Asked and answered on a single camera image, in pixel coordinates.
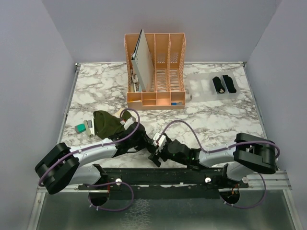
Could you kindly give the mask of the black patterned boxer underwear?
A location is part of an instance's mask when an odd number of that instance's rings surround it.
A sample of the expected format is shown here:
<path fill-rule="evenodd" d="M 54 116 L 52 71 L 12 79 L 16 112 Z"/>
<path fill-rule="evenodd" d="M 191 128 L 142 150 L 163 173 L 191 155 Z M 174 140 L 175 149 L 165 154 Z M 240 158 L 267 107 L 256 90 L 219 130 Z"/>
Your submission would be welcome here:
<path fill-rule="evenodd" d="M 151 154 L 158 153 L 157 147 L 153 145 L 153 138 L 149 138 L 148 136 L 145 136 L 145 147 Z"/>

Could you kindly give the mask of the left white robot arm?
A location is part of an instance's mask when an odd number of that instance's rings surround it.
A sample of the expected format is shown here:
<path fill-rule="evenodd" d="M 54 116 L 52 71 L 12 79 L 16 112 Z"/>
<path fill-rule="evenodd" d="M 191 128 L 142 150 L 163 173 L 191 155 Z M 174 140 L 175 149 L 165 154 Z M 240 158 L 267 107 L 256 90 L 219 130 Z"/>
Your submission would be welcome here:
<path fill-rule="evenodd" d="M 111 159 L 146 149 L 153 154 L 156 141 L 150 138 L 138 122 L 106 126 L 101 140 L 94 144 L 69 147 L 57 144 L 35 167 L 38 185 L 53 195 L 68 185 L 92 185 L 95 189 L 106 187 L 109 178 L 96 161 Z"/>

